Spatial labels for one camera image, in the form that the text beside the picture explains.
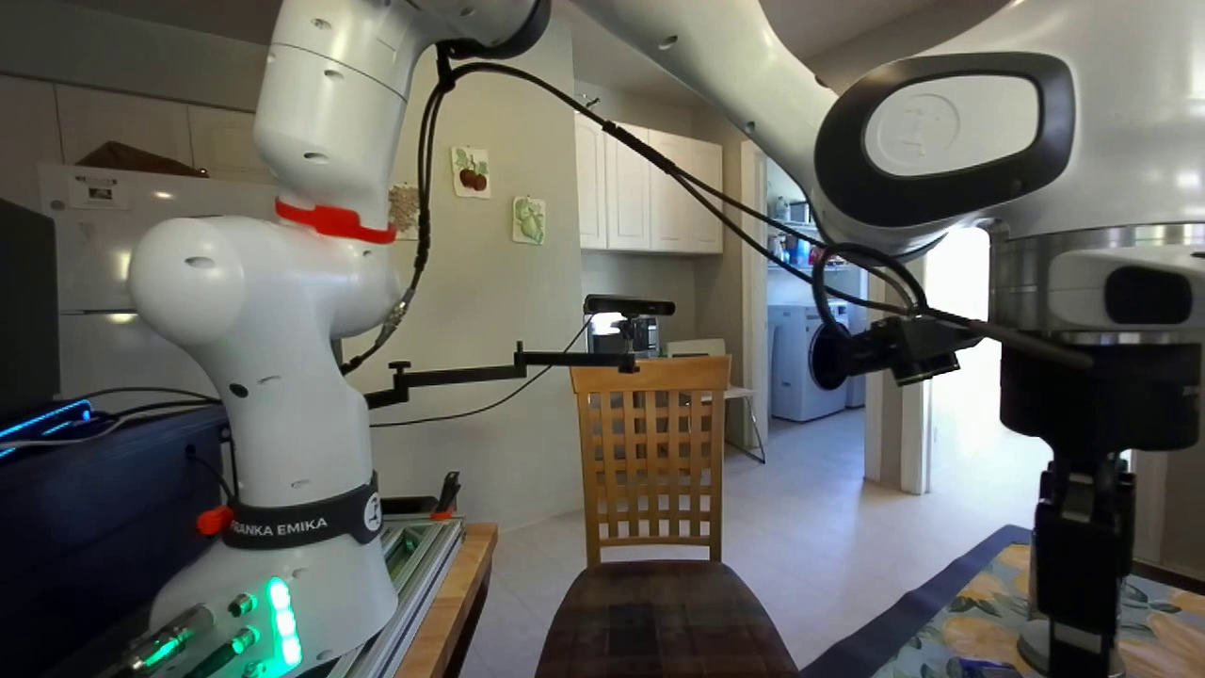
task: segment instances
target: wooden chair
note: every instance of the wooden chair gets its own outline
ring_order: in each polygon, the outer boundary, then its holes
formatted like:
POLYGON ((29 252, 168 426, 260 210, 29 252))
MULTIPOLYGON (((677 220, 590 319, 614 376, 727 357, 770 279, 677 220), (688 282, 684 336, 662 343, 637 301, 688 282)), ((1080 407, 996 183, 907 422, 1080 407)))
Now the wooden chair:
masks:
POLYGON ((794 676, 772 619, 721 562, 722 387, 727 357, 574 368, 589 568, 556 607, 537 676, 794 676), (693 559, 650 562, 643 548, 693 559))

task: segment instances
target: wall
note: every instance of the wall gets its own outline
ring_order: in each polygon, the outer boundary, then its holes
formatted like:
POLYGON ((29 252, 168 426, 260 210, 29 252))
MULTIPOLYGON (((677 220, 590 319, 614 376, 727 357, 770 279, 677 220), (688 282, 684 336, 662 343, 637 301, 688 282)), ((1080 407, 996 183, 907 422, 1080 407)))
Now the wall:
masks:
POLYGON ((1173 568, 1205 582, 1205 441, 1180 451, 1135 457, 1135 559, 1155 568, 1173 568))
MULTIPOLYGON (((574 38, 563 18, 515 62, 556 87, 574 87, 574 38)), ((413 81, 401 184, 413 184, 419 115, 435 87, 435 62, 413 81)), ((412 272, 413 240, 394 249, 412 272)), ((505 365, 515 341, 564 346, 581 327, 576 249, 576 157, 574 115, 541 91, 499 75, 462 81, 441 117, 435 167, 435 257, 404 333, 355 376, 358 387, 389 387, 389 361, 413 368, 505 365), (452 149, 485 149, 495 167, 489 201, 452 198, 452 149), (548 245, 507 238, 507 201, 541 198, 548 245)), ((377 422, 413 422, 476 412, 507 395, 520 381, 421 387, 408 407, 377 422)), ((389 494, 437 494, 446 473, 462 478, 462 514, 499 525, 534 525, 581 506, 576 417, 564 368, 554 368, 501 412, 377 431, 382 486, 389 494)))
POLYGON ((4 0, 0 73, 168 101, 256 108, 265 47, 92 11, 4 0))

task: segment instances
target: ceiling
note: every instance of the ceiling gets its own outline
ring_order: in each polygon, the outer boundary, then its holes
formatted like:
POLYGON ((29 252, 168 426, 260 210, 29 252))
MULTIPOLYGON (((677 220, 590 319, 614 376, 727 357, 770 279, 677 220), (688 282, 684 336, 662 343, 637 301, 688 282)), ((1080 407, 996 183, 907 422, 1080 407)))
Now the ceiling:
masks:
MULTIPOLYGON (((68 0, 82 8, 104 8, 151 23, 172 23, 202 34, 226 34, 241 43, 266 43, 278 0, 68 0)), ((933 3, 960 0, 762 0, 785 47, 802 62, 831 54, 846 43, 858 43, 871 32, 881 32, 903 16, 929 11, 933 3)), ((669 101, 697 101, 677 81, 654 67, 647 56, 619 47, 600 32, 583 11, 570 8, 576 75, 624 91, 650 93, 669 101)))

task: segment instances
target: wooden table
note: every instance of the wooden table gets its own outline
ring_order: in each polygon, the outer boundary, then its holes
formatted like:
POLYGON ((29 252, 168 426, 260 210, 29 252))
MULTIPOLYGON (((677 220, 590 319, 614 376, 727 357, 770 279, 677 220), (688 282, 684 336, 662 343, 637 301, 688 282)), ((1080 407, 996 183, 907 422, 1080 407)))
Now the wooden table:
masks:
POLYGON ((476 638, 485 604, 495 548, 495 525, 462 527, 452 565, 401 663, 401 678, 461 676, 468 642, 476 638))

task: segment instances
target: black cable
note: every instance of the black cable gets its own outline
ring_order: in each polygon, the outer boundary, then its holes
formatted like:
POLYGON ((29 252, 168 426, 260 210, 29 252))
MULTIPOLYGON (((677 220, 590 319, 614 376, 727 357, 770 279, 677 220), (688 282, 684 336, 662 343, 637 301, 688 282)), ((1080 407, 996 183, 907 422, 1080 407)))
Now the black cable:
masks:
MULTIPOLYGON (((624 134, 620 124, 600 117, 594 108, 589 108, 583 101, 576 101, 574 93, 564 93, 563 87, 554 87, 554 82, 548 82, 548 81, 537 81, 537 75, 532 75, 532 73, 520 73, 520 67, 507 67, 507 64, 462 64, 462 67, 452 73, 452 81, 462 81, 462 75, 476 75, 476 73, 495 73, 495 75, 525 81, 525 82, 548 91, 550 98, 564 101, 564 105, 576 108, 581 117, 594 120, 607 135, 614 135, 619 145, 624 145, 628 150, 637 150, 640 157, 647 157, 654 171, 662 171, 669 183, 677 183, 693 201, 702 201, 702 204, 722 224, 722 231, 732 231, 740 240, 747 240, 752 252, 762 252, 763 259, 772 259, 772 264, 785 267, 789 275, 794 275, 794 279, 802 279, 802 282, 814 288, 814 279, 809 279, 805 272, 797 272, 797 267, 785 264, 780 257, 772 257, 757 238, 748 238, 748 235, 747 235, 743 226, 735 226, 722 210, 717 210, 717 204, 708 204, 697 188, 704 188, 704 193, 721 198, 722 204, 732 204, 732 206, 740 206, 740 210, 747 210, 747 214, 752 214, 752 220, 762 220, 762 224, 770 224, 770 226, 776 226, 776 231, 789 231, 789 235, 794 235, 794 238, 802 238, 802 240, 809 240, 809 245, 827 249, 824 240, 805 238, 805 235, 797 235, 797 231, 790 231, 790 226, 785 226, 785 224, 776 224, 776 220, 747 206, 743 201, 732 201, 727 193, 721 193, 721 188, 713 188, 708 183, 702 183, 702 179, 684 172, 681 167, 673 167, 667 156, 659 156, 654 149, 647 149, 643 139, 637 139, 637 135, 624 134)), ((881 306, 881 301, 856 298, 856 293, 845 293, 845 290, 827 290, 827 293, 831 293, 831 298, 845 298, 845 301, 853 301, 853 306, 881 311, 881 312, 912 312, 912 311, 881 306)))
MULTIPOLYGON (((590 324, 581 324, 576 336, 564 343, 563 355, 574 351, 574 343, 589 333, 590 324)), ((471 407, 471 412, 452 412, 452 416, 428 416, 428 417, 401 417, 401 422, 374 422, 374 431, 404 431, 404 426, 435 426, 435 422, 461 422, 461 417, 478 417, 485 412, 499 412, 512 401, 520 401, 534 381, 541 381, 554 365, 541 365, 534 376, 526 376, 520 387, 512 387, 507 395, 495 401, 495 402, 484 402, 484 407, 471 407)))
MULTIPOLYGON (((708 183, 702 183, 702 179, 693 179, 693 172, 684 172, 684 171, 681 171, 681 179, 684 179, 688 184, 697 184, 702 193, 722 201, 727 206, 735 206, 735 210, 743 210, 743 214, 748 214, 748 220, 757 220, 757 224, 763 224, 763 226, 772 226, 772 231, 780 231, 780 235, 790 235, 790 238, 797 238, 797 240, 805 240, 805 245, 814 245, 814 249, 821 249, 821 252, 831 249, 831 240, 827 240, 827 235, 821 231, 817 220, 814 220, 814 224, 817 224, 821 238, 809 238, 809 235, 802 235, 802 231, 794 231, 794 226, 789 226, 789 224, 780 224, 780 220, 770 220, 770 214, 752 210, 748 204, 743 204, 743 201, 713 188, 708 183)), ((743 226, 735 226, 727 214, 721 214, 721 210, 713 210, 713 214, 717 214, 727 231, 743 235, 743 226)), ((772 264, 780 264, 785 272, 790 272, 794 279, 817 288, 817 279, 809 279, 805 272, 785 264, 785 259, 772 257, 770 249, 757 249, 757 252, 770 257, 772 264)), ((873 264, 895 264, 895 259, 888 259, 888 257, 876 252, 876 259, 868 257, 868 264, 856 264, 856 267, 864 267, 868 275, 881 279, 884 288, 891 288, 891 290, 907 301, 907 290, 903 290, 895 279, 888 279, 884 272, 876 272, 873 264)), ((907 311, 899 311, 899 306, 884 306, 884 301, 871 301, 871 298, 853 298, 853 293, 831 290, 831 288, 824 288, 824 290, 827 290, 831 298, 845 298, 845 301, 864 306, 864 311, 907 312, 907 311)))
POLYGON ((413 298, 419 298, 419 288, 421 288, 421 275, 427 275, 427 259, 428 259, 428 240, 435 240, 435 231, 428 231, 428 184, 435 184, 435 149, 437 149, 437 124, 441 124, 441 105, 448 98, 448 91, 456 87, 456 81, 448 81, 448 73, 441 67, 441 82, 428 91, 427 105, 421 105, 421 120, 419 120, 419 245, 413 245, 413 272, 412 272, 412 282, 408 282, 408 301, 404 311, 394 311, 374 346, 349 361, 342 361, 342 376, 362 368, 401 327, 404 319, 412 316, 413 311, 413 298))
POLYGON ((864 272, 876 272, 876 279, 895 279, 895 293, 903 298, 907 312, 899 316, 912 316, 912 312, 929 312, 929 298, 925 290, 919 288, 919 279, 899 264, 899 259, 876 259, 873 249, 864 249, 864 245, 824 245, 817 264, 814 264, 814 275, 817 275, 817 288, 814 288, 814 301, 817 301, 817 312, 827 327, 835 327, 840 319, 831 316, 831 306, 827 306, 827 288, 824 288, 824 275, 827 275, 827 259, 840 257, 840 259, 853 259, 858 264, 864 272))
POLYGON ((234 501, 234 486, 226 481, 226 474, 221 474, 210 459, 199 457, 197 445, 189 445, 185 457, 219 481, 219 491, 221 491, 226 501, 234 501))

